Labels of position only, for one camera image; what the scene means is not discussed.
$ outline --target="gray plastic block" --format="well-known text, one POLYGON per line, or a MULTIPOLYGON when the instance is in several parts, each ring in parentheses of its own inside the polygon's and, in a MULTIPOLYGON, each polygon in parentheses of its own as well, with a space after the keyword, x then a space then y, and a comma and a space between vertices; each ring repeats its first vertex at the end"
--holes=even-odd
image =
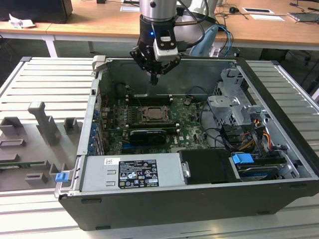
POLYGON ((63 164, 62 164, 61 172, 62 172, 62 171, 67 171, 67 170, 69 170, 68 166, 66 165, 66 163, 63 163, 63 164))
POLYGON ((15 147, 23 147, 26 143, 24 139, 5 139, 0 141, 0 148, 15 148, 15 147))
MULTIPOLYGON (((56 126, 56 123, 54 121, 54 118, 52 116, 47 116, 48 118, 48 121, 49 121, 49 125, 50 125, 50 128, 51 130, 56 133, 58 131, 58 126, 56 126)), ((41 128, 40 126, 37 124, 36 127, 38 128, 40 134, 42 134, 42 131, 41 131, 41 128)))
POLYGON ((79 132, 79 124, 76 118, 66 118, 64 120, 64 129, 67 134, 79 132))
POLYGON ((58 126, 56 126, 54 118, 52 116, 48 116, 48 121, 51 129, 56 133, 58 131, 58 126))
POLYGON ((20 61, 29 62, 32 59, 32 56, 23 56, 20 61))
POLYGON ((50 171, 49 171, 50 177, 51 177, 53 180, 55 180, 55 176, 56 176, 57 173, 59 173, 59 170, 56 168, 55 164, 52 163, 52 164, 51 164, 50 171))
POLYGON ((44 102, 32 102, 28 108, 28 111, 33 114, 38 121, 40 131, 43 137, 50 145, 57 144, 57 138, 55 137, 55 131, 52 129, 48 118, 44 112, 45 104, 44 102))
POLYGON ((51 164, 46 160, 44 163, 31 164, 30 167, 33 169, 46 170, 46 169, 50 169, 51 164))
POLYGON ((28 173, 25 176, 25 181, 29 185, 46 184, 48 179, 43 173, 28 173))
POLYGON ((4 117, 0 123, 0 129, 5 134, 5 136, 18 135, 16 131, 17 127, 23 127, 17 117, 4 117))
POLYGON ((0 154, 0 163, 14 163, 20 160, 20 156, 16 154, 3 155, 0 154))

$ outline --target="blue clip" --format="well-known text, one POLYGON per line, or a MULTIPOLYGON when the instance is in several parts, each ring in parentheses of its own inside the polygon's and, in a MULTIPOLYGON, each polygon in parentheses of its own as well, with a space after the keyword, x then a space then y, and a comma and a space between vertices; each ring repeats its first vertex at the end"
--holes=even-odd
POLYGON ((250 153, 236 153, 232 156, 234 163, 254 163, 254 159, 250 153))
POLYGON ((57 173, 55 176, 55 181, 57 183, 68 182, 69 181, 69 173, 57 173))

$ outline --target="wooden desk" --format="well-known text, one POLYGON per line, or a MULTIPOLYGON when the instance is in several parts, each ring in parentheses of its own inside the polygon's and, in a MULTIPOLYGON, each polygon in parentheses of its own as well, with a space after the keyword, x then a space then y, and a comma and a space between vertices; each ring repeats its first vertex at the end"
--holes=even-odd
MULTIPOLYGON (((241 13, 247 13, 242 8, 266 8, 276 15, 287 15, 288 12, 301 12, 297 7, 290 6, 293 0, 228 0, 228 4, 235 4, 241 13)), ((319 8, 315 2, 299 1, 299 6, 309 10, 308 7, 319 8)), ((229 6, 217 7, 215 12, 228 12, 229 6)), ((234 35, 234 46, 286 49, 319 49, 319 25, 316 23, 296 23, 290 16, 281 16, 285 21, 255 20, 250 15, 246 20, 244 16, 231 15, 226 19, 229 31, 234 35)), ((217 15, 217 20, 224 24, 223 19, 217 15)))
POLYGON ((73 14, 67 24, 52 24, 47 34, 136 39, 140 35, 140 13, 121 12, 120 2, 72 0, 72 6, 73 14))
MULTIPOLYGON (((242 13, 242 7, 268 8, 275 14, 301 12, 290 6, 290 0, 228 0, 242 13)), ((14 29, 7 22, 0 22, 0 34, 6 38, 45 40, 50 56, 57 57, 55 40, 88 41, 93 52, 94 41, 136 42, 139 36, 139 17, 137 12, 120 12, 121 3, 109 2, 96 4, 95 0, 72 0, 73 14, 66 24, 37 23, 38 28, 14 29)), ((314 2, 299 2, 306 11, 307 7, 318 8, 314 2)), ((229 6, 217 7, 216 13, 229 12, 229 6)), ((319 25, 295 23, 290 16, 282 16, 285 21, 254 20, 250 15, 229 15, 226 19, 228 29, 234 35, 233 46, 319 50, 319 25)), ((223 32, 217 34, 214 45, 220 47, 226 40, 223 32)))

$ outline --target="power supply label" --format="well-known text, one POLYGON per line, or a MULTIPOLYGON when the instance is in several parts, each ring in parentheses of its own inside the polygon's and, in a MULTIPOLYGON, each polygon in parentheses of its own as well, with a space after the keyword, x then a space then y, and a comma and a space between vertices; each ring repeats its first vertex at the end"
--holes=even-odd
POLYGON ((119 162, 120 189, 158 186, 159 175, 155 159, 119 162))

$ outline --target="computer case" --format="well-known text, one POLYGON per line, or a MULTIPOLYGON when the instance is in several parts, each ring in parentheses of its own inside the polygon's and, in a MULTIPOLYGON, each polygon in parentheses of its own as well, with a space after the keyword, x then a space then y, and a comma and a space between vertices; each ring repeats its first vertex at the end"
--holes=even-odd
POLYGON ((35 22, 65 23, 73 11, 71 0, 0 0, 0 20, 9 14, 35 22))

